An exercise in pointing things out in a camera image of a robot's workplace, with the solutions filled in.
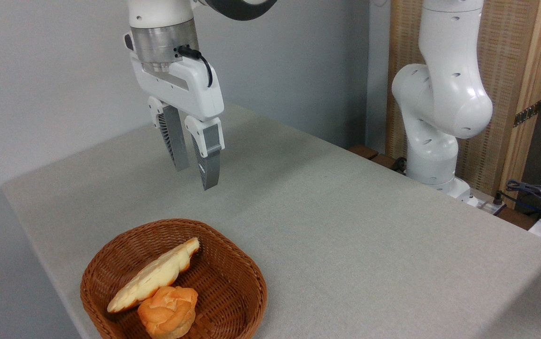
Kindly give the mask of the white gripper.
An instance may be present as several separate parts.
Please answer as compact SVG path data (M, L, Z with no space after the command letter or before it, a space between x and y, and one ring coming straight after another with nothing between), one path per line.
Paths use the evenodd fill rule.
M221 150L225 149L221 120L225 107L216 72L213 84L204 63L184 57L162 72L143 63L129 52L132 67L142 90L150 95L148 108L154 127L161 132L176 171L189 167L179 110L189 114L186 128L191 134L204 190L219 182Z

